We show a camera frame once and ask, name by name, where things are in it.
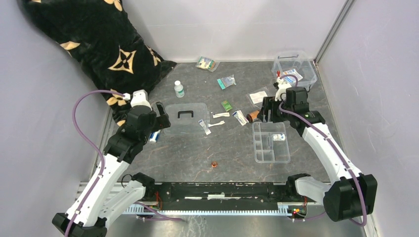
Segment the blue white bandage roll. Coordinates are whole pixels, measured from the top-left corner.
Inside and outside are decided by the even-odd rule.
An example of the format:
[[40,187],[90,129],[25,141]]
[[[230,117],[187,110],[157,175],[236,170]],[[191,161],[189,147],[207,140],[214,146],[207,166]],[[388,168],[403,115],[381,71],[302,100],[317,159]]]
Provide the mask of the blue white bandage roll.
[[161,133],[161,130],[158,130],[158,131],[155,131],[155,132],[152,132],[151,134],[150,134],[150,137],[149,137],[149,142],[150,143],[157,143],[157,141],[158,141],[158,139],[159,139],[159,137],[160,137],[160,133]]

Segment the clear plastic storage box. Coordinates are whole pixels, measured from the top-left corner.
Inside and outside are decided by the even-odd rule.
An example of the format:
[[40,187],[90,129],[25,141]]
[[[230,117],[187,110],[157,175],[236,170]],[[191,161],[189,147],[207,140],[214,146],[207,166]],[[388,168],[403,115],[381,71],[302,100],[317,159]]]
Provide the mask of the clear plastic storage box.
[[302,50],[280,52],[271,69],[274,79],[287,74],[297,77],[297,86],[307,90],[318,80],[312,60]]

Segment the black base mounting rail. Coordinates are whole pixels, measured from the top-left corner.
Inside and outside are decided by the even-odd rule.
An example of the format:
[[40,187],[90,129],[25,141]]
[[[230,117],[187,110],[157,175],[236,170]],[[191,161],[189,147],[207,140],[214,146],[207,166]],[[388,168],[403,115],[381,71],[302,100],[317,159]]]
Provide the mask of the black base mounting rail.
[[155,182],[147,184],[142,203],[162,211],[271,211],[278,204],[303,206],[312,200],[277,182]]

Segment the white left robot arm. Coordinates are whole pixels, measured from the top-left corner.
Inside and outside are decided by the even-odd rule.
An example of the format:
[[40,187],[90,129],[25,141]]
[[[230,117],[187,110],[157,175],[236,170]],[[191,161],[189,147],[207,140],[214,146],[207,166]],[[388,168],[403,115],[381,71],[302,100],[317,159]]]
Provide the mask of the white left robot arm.
[[157,112],[146,102],[131,108],[126,124],[109,138],[99,166],[83,192],[66,212],[55,214],[52,223],[64,236],[104,237],[113,222],[134,202],[150,201],[155,196],[153,178],[138,173],[121,191],[108,197],[150,135],[170,127],[164,105],[157,102],[156,106]]

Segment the white plaster strip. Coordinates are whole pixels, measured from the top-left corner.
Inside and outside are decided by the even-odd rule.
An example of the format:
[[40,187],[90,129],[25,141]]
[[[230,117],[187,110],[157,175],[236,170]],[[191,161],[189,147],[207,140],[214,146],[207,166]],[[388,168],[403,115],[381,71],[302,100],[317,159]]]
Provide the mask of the white plaster strip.
[[230,113],[229,112],[225,112],[225,113],[218,113],[218,114],[212,114],[212,117],[215,118],[220,118],[220,117],[230,117]]

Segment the white blue wipe sachet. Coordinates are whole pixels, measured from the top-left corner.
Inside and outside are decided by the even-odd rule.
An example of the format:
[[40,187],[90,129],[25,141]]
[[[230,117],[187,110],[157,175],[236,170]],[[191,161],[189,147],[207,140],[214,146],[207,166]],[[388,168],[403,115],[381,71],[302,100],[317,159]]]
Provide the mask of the white blue wipe sachet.
[[201,119],[198,121],[199,125],[203,128],[204,132],[206,135],[211,134],[210,129],[208,128],[208,126],[206,125],[206,123]]

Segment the black floral plush blanket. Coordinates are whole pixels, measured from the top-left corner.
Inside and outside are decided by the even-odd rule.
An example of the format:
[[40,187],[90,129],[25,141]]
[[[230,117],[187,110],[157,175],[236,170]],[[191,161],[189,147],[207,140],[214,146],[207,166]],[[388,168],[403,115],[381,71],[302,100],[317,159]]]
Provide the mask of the black floral plush blanket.
[[130,109],[122,95],[150,93],[176,66],[145,43],[121,0],[21,0],[19,6],[102,90],[118,126]]

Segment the white bottle green label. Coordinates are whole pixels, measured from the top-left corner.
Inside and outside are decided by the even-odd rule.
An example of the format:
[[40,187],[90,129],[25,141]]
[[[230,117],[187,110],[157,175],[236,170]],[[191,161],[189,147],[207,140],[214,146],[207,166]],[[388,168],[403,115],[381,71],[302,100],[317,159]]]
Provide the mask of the white bottle green label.
[[182,98],[185,95],[184,87],[179,80],[176,80],[174,82],[174,90],[175,90],[175,95],[178,98]]

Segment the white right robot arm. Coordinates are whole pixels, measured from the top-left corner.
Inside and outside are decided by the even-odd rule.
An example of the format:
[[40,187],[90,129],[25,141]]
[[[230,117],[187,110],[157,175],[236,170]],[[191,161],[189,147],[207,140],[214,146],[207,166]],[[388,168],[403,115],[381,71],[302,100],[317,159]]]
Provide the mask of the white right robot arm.
[[262,122],[288,121],[312,148],[323,165],[330,183],[316,180],[307,173],[288,177],[285,194],[291,201],[306,197],[319,204],[334,222],[350,220],[364,227],[373,213],[377,180],[365,175],[339,147],[324,117],[311,110],[308,92],[303,87],[290,87],[278,96],[264,97],[257,118]]

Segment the small green packet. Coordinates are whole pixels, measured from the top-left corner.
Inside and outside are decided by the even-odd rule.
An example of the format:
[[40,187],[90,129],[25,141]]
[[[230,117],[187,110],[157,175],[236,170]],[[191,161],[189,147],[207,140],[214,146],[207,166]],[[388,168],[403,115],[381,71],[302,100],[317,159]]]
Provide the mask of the small green packet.
[[221,105],[223,106],[224,110],[226,112],[230,111],[233,109],[233,107],[231,106],[231,104],[229,103],[229,101],[225,100],[221,102]]

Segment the teal item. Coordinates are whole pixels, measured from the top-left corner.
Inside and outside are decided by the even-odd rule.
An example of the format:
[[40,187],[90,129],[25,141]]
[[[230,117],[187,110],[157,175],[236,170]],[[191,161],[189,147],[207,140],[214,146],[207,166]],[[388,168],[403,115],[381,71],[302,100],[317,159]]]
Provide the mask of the teal item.
[[225,90],[226,88],[232,85],[237,85],[234,75],[223,77],[223,78],[217,79],[216,81],[222,90]]

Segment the clear compartment organizer tray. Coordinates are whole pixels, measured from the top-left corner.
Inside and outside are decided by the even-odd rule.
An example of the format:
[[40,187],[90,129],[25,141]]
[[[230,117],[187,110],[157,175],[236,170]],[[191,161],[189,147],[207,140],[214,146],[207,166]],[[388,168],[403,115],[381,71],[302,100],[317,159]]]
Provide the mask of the clear compartment organizer tray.
[[287,139],[272,141],[272,134],[284,133],[287,137],[285,124],[282,122],[254,122],[252,137],[254,158],[257,163],[289,163],[291,155]]

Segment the gauze pad in clear bag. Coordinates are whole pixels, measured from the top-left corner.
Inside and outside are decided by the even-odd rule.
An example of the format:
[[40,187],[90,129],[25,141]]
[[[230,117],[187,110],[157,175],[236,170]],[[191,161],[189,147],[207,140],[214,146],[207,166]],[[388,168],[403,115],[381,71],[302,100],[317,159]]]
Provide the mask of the gauze pad in clear bag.
[[270,97],[275,95],[276,90],[273,87],[264,86],[260,89],[252,91],[246,94],[246,98],[252,107],[260,109],[263,103],[264,97]]

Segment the colourful bandage packet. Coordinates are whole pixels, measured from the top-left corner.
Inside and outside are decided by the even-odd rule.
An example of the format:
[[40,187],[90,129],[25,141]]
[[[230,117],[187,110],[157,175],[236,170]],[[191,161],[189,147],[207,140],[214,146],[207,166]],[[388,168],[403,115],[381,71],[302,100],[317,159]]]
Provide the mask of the colourful bandage packet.
[[218,61],[201,56],[198,62],[196,63],[196,68],[207,70],[209,72],[214,72],[217,69],[219,63],[220,62]]

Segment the brown medicine bottle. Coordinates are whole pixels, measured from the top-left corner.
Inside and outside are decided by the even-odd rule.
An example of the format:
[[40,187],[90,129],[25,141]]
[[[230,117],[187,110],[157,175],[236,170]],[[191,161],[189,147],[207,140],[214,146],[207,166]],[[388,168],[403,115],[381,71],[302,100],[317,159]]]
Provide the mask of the brown medicine bottle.
[[249,121],[249,123],[253,123],[256,120],[258,120],[258,118],[257,118],[258,114],[259,114],[259,110],[256,110],[256,111],[253,111],[251,113],[248,113],[246,115],[246,119]]

